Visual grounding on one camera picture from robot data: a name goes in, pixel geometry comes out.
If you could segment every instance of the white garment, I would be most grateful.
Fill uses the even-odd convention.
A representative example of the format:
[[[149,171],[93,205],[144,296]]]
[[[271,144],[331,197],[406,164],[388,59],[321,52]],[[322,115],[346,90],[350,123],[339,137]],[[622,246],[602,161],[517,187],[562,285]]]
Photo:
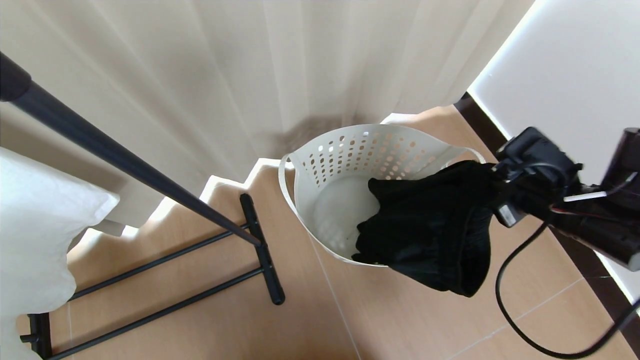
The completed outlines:
[[[210,175],[243,182],[257,158],[329,130],[456,102],[532,3],[4,0],[0,42],[37,83],[199,195]],[[85,156],[8,108],[8,126]],[[142,225],[162,196],[89,161],[111,174],[90,181],[122,196],[108,219]],[[76,176],[74,163],[64,166]]]
[[[76,290],[67,248],[118,196],[0,147],[0,358],[39,359],[16,319],[64,305]]]

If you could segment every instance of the black clothes rack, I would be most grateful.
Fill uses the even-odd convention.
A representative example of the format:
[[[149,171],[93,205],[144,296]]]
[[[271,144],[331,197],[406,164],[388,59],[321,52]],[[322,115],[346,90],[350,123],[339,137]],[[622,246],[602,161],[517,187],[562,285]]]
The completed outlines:
[[[282,290],[282,286],[278,280],[275,267],[271,260],[271,255],[269,254],[267,242],[264,238],[264,234],[262,233],[262,229],[260,228],[258,216],[255,212],[255,208],[253,207],[253,200],[248,194],[244,193],[240,196],[240,203],[244,212],[246,224],[237,225],[222,214],[218,213],[216,210],[209,207],[205,202],[189,193],[176,182],[166,177],[160,171],[144,162],[141,158],[127,150],[107,134],[100,131],[100,129],[91,125],[87,120],[82,118],[69,107],[65,106],[49,92],[34,83],[31,80],[31,76],[24,69],[11,61],[7,56],[0,53],[0,58],[0,101],[11,102],[25,113],[31,115],[41,123],[83,147],[90,153],[98,156],[100,159],[107,161],[114,167],[129,174],[143,184],[157,190],[179,204],[182,204],[184,207],[228,230],[224,233],[213,236],[212,238],[208,238],[185,249],[174,252],[173,254],[169,254],[148,264],[139,266],[138,268],[130,270],[124,274],[120,274],[99,284],[90,286],[87,289],[78,291],[71,299],[69,299],[69,301],[105,288],[106,286],[139,274],[145,270],[165,263],[171,259],[175,259],[208,244],[214,243],[232,234],[246,240],[255,247],[260,264],[256,269],[214,286],[213,288],[199,293],[198,295],[183,300],[154,314],[148,315],[119,329],[108,332],[107,334],[98,336],[95,339],[76,345],[58,354],[53,354],[51,349],[49,314],[29,314],[31,334],[21,336],[20,338],[22,342],[31,343],[31,348],[43,359],[62,359],[123,334],[129,330],[145,325],[146,323],[156,320],[164,315],[182,309],[185,306],[209,297],[258,274],[264,275],[264,280],[266,281],[271,301],[276,305],[284,303],[284,291]]]

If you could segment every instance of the wood floor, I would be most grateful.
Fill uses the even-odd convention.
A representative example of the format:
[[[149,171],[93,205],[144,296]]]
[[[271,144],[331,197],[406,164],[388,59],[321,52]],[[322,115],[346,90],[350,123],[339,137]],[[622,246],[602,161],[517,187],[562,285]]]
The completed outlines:
[[[454,145],[487,148],[452,107],[417,115],[408,126]],[[244,222],[238,197],[253,197],[287,295],[269,300],[261,275],[160,320],[74,355],[112,359],[548,359],[502,317],[493,294],[497,269],[539,221],[513,229],[492,222],[492,265],[467,299],[431,290],[387,268],[349,265],[315,244],[287,207],[277,171],[265,166],[245,190],[215,187],[209,204]],[[78,288],[124,272],[222,230],[174,206],[133,238],[102,235],[70,253]],[[251,245],[229,237],[68,303],[51,315],[55,351],[186,299],[255,268]],[[611,318],[549,231],[518,256],[503,280],[507,309],[529,336],[562,352],[594,342]],[[28,327],[19,320],[23,333]],[[590,359],[635,359],[620,334]]]

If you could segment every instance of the black cloth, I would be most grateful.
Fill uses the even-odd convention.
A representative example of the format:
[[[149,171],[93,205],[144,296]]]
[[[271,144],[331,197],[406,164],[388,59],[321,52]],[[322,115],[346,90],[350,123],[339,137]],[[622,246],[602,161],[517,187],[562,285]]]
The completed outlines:
[[[489,270],[494,164],[461,161],[420,180],[369,180],[380,210],[358,225],[355,261],[473,296]]]

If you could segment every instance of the beige curtain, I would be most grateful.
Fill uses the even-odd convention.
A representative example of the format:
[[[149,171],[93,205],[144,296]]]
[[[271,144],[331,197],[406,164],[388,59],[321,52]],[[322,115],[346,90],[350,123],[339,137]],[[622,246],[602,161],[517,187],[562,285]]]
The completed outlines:
[[[457,101],[533,0],[3,0],[2,51],[65,104],[200,194],[325,131]],[[161,196],[0,107],[1,145],[121,196]]]

